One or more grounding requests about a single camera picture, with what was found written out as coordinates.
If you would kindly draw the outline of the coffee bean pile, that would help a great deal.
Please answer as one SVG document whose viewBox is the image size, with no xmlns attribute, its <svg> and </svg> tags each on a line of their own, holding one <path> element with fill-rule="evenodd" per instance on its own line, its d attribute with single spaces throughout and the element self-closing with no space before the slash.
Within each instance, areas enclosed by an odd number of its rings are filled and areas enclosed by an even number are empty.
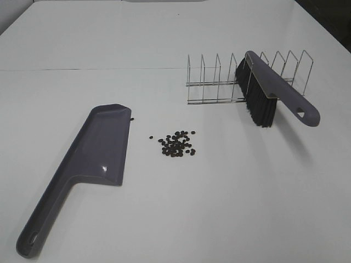
<svg viewBox="0 0 351 263">
<path fill-rule="evenodd" d="M 194 156 L 196 150 L 190 142 L 191 135 L 195 135 L 196 131 L 175 131 L 173 135 L 166 135 L 159 138 L 157 142 L 161 145 L 161 153 L 165 156 L 176 158 L 184 155 Z"/>
</svg>

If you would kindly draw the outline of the grey plastic dustpan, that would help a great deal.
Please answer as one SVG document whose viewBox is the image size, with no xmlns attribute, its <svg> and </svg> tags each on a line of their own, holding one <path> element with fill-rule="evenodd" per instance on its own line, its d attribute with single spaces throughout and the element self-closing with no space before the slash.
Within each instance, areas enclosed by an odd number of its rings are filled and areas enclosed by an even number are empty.
<svg viewBox="0 0 351 263">
<path fill-rule="evenodd" d="M 74 185 L 122 186 L 131 113 L 120 104 L 91 110 L 18 237 L 20 256 L 40 254 Z"/>
</svg>

